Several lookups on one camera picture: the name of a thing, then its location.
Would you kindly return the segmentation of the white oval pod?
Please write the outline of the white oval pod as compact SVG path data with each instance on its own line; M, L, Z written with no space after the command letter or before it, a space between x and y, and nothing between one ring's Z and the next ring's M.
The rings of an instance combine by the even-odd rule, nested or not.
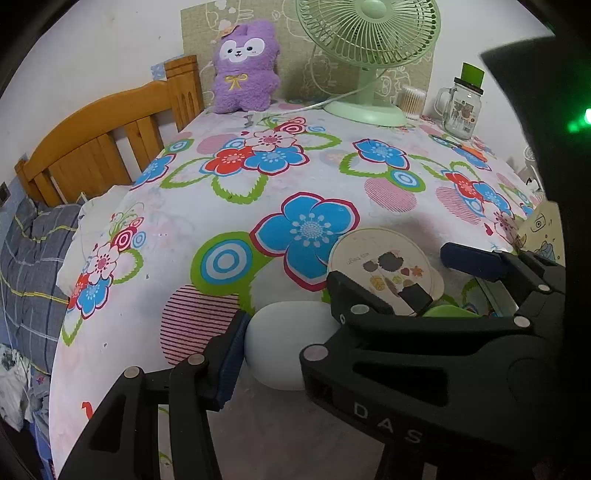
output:
M304 390L300 353L339 330L329 304L284 301L252 316L245 333L245 361L259 383L281 391Z

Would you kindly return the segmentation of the green oval case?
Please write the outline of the green oval case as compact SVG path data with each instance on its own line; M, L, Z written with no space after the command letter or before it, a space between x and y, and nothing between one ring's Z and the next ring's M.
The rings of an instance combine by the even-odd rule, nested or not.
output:
M452 304L442 304L433 306L427 310L424 317L431 318L478 318L479 315L473 311L463 309Z

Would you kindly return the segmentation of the yellow cartoon wrapped box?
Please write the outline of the yellow cartoon wrapped box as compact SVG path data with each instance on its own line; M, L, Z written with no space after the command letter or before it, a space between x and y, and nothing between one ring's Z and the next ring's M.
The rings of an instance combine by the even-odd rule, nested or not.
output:
M516 248L565 265L564 237L556 202L542 201L519 226Z

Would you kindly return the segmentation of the glass mason jar mug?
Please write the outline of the glass mason jar mug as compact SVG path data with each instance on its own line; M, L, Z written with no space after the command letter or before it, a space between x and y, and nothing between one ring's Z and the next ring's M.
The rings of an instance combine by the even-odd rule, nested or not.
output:
M444 130L460 140L469 140L475 130L482 108L485 72L464 63L454 85L441 88L434 101L434 109L441 117Z

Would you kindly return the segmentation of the orange scissors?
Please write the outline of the orange scissors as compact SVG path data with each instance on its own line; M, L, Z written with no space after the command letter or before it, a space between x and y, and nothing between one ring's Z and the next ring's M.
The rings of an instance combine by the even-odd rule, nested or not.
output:
M468 159L471 162L483 162L483 163L487 163L488 160L487 158L484 156L484 154L482 152L480 152L479 150L476 150L472 147L469 147L467 145L459 145L458 147L455 147L454 150L459 154L464 156L466 159Z

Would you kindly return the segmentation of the cotton swab container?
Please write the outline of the cotton swab container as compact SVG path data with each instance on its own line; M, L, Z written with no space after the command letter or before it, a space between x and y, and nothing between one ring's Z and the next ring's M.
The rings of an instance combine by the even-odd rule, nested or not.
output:
M427 99L427 92L410 85L402 87L398 94L398 106L403 111L406 117L411 119L419 119L425 107Z

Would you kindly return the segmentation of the floral tablecloth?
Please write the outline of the floral tablecloth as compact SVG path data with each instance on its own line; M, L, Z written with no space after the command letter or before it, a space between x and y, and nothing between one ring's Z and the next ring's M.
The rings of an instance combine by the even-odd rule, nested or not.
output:
M125 367L174 365L238 309L327 302L329 252L353 229L407 236L442 274L444 303L488 314L478 282L443 269L440 248L512 250L538 204L480 139L430 120L384 128L283 105L256 123L202 113L131 186L83 206L57 276L69 303L49 401L56 468Z

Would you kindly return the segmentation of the grey plaid bedding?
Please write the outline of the grey plaid bedding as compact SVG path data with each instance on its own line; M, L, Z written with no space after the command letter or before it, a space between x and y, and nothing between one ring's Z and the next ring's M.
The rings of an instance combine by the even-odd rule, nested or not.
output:
M25 198L1 249L1 342L40 371L52 371L69 298L57 274L78 226L81 206L54 208Z

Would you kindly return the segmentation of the green desk fan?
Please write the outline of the green desk fan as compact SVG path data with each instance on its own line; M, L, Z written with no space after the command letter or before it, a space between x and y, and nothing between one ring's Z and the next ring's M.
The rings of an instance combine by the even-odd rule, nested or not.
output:
M374 83L388 70L424 57L439 37L435 1L297 1L297 17L311 41L339 62L359 69L358 87L322 102L339 118L399 127L401 109L375 99Z

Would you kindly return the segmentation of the purple plush bunny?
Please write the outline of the purple plush bunny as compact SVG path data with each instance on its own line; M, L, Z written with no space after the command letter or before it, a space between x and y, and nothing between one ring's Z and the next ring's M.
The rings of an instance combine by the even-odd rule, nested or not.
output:
M280 43L269 20L254 20L224 31L213 54L212 111L264 111L280 87L276 59Z

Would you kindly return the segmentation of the wooden bed headboard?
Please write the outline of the wooden bed headboard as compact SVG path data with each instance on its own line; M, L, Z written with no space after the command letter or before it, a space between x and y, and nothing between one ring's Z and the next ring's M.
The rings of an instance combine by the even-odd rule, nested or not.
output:
M28 160L15 165L25 194L49 207L75 202L81 194L100 196L114 185L129 185L130 174L113 138L119 128L143 171L163 149L156 116L169 111L177 130L204 111L197 57L164 64L164 80L100 98L60 122Z

